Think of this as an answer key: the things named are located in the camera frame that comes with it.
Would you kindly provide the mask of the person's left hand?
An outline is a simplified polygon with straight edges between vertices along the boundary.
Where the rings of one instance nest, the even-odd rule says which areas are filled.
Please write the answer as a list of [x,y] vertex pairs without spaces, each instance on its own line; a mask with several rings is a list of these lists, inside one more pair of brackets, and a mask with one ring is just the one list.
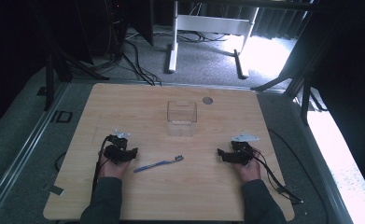
[[128,161],[115,164],[106,158],[104,155],[100,159],[100,169],[98,172],[99,178],[114,177],[122,179],[128,170],[130,163]]

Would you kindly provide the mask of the person's right hand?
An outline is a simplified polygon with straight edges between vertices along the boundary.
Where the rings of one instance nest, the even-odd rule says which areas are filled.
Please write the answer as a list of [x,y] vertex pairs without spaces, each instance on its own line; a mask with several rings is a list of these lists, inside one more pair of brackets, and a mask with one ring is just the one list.
[[260,163],[255,159],[258,156],[259,152],[255,151],[254,158],[248,164],[234,164],[232,166],[244,183],[261,179]]

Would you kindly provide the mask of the black metal stand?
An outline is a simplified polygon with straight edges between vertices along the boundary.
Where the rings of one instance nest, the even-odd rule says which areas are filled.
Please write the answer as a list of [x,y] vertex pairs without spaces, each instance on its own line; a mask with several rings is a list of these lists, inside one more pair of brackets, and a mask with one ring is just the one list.
[[62,50],[59,53],[51,53],[46,59],[46,88],[44,89],[46,96],[46,104],[44,107],[45,111],[48,111],[54,102],[54,73],[57,73],[61,81],[69,82],[72,79],[72,74],[67,65],[68,63],[71,63],[79,70],[85,72],[95,79],[108,80],[108,77],[99,75],[98,73],[91,70],[88,66],[84,65]]
[[311,81],[312,72],[297,70],[293,72],[282,72],[277,78],[260,85],[258,87],[251,88],[252,91],[267,91],[272,86],[277,85],[287,79],[291,79],[288,87],[285,91],[285,95],[288,97],[296,97],[300,91],[302,91],[302,104],[300,119],[304,125],[308,125],[308,108],[309,99],[311,93]]

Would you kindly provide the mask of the blue and grey toothbrush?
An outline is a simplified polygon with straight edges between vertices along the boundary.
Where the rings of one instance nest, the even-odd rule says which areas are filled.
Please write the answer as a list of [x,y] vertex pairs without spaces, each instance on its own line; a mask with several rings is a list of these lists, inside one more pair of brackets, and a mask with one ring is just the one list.
[[145,165],[145,166],[136,168],[135,170],[133,170],[133,172],[134,173],[139,173],[139,172],[143,172],[147,169],[154,168],[156,166],[172,164],[172,163],[175,163],[175,162],[178,162],[178,161],[183,161],[183,160],[184,160],[184,157],[182,155],[178,155],[178,156],[175,156],[175,158],[172,161],[158,161],[158,162],[153,163],[153,164],[149,164],[149,165]]

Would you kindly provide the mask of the grey pleated curtain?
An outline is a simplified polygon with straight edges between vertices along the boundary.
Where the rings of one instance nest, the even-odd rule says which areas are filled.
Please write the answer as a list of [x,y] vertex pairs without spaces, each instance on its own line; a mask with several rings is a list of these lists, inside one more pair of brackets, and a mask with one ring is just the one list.
[[197,16],[252,20],[251,34],[269,39],[298,38],[307,23],[307,13],[295,10],[199,4],[191,12]]

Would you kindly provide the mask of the black rectangular floor marker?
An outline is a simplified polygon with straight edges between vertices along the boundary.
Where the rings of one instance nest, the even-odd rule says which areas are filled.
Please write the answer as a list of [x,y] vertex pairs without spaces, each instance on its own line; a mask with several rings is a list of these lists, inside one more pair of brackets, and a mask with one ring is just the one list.
[[72,117],[73,113],[70,111],[55,111],[50,121],[52,123],[68,123]]

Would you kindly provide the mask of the white desk frame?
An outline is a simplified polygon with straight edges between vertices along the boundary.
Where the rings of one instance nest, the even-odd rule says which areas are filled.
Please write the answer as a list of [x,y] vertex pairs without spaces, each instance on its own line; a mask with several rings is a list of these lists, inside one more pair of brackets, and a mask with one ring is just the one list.
[[178,42],[177,33],[179,31],[192,31],[200,33],[216,33],[223,35],[239,35],[242,36],[243,44],[240,50],[233,52],[236,63],[237,75],[241,79],[249,77],[248,68],[243,65],[240,60],[240,54],[244,51],[246,41],[251,37],[252,30],[259,12],[258,7],[253,8],[252,15],[249,19],[230,19],[193,15],[181,15],[178,13],[178,2],[174,1],[173,13],[173,42],[171,45],[170,60],[168,71],[174,73],[176,70]]

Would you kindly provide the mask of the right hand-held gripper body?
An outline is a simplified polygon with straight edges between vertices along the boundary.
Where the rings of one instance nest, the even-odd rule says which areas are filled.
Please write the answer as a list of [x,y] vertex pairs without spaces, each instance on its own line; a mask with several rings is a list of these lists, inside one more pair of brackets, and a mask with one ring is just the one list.
[[232,137],[232,141],[244,143],[244,148],[233,149],[239,163],[246,165],[254,158],[254,152],[256,149],[249,145],[249,142],[257,141],[258,139],[259,138],[256,135],[248,134],[246,132],[241,132],[240,134]]

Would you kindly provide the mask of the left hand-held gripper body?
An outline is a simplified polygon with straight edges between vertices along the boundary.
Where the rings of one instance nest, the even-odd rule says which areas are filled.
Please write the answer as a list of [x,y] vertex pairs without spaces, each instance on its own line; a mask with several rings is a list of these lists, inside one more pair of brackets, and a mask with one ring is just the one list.
[[109,145],[105,147],[104,156],[111,160],[113,163],[118,164],[119,162],[125,162],[125,154],[128,151],[119,147],[119,141],[123,138],[128,140],[130,135],[128,133],[123,133],[118,130],[114,134],[110,134],[105,138]]

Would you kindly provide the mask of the clear plastic box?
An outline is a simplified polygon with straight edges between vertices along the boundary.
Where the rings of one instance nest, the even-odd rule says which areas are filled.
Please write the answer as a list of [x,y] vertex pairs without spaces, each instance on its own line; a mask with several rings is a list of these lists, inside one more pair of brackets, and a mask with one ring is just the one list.
[[167,124],[170,136],[191,137],[197,123],[197,104],[192,101],[169,101]]

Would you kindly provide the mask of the grey tape piece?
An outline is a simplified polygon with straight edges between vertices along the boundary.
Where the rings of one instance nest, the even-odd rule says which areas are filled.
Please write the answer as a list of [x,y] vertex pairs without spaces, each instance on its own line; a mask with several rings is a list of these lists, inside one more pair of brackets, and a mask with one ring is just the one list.
[[54,185],[45,185],[43,187],[43,190],[48,191],[50,193],[53,193],[55,195],[61,196],[64,193],[64,189],[59,188],[57,186]]

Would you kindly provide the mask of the black curtain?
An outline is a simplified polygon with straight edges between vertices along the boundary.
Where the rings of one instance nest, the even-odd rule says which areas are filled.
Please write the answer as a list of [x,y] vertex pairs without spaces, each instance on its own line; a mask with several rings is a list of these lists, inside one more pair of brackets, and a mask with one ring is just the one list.
[[283,68],[319,90],[365,179],[365,0],[318,0]]

